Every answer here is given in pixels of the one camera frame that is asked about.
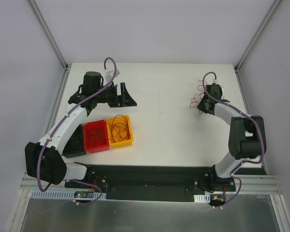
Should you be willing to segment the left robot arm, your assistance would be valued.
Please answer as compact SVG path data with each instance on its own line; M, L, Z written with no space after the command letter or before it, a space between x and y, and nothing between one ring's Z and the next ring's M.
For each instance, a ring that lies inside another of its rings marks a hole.
M118 74L117 70L108 69L105 70L105 76L99 72L86 72L83 83L70 96L64 113L50 131L38 142L26 145L27 174L37 179L40 191L46 191L42 181L48 185L58 185L65 180L75 180L82 188L92 184L93 177L87 173L86 165L67 163L62 153L72 134L99 103L106 103L111 108L137 105L124 82L120 84L121 93L117 93L114 79Z

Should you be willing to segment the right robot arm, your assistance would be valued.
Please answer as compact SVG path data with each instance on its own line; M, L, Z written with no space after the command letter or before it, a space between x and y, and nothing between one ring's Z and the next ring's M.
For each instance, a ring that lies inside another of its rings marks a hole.
M222 99L218 84L204 85L204 96L198 109L219 117L230 126L228 153L209 173L199 181L199 187L208 192L220 190L232 179L232 175L244 164L259 164L266 152L264 119L251 116Z

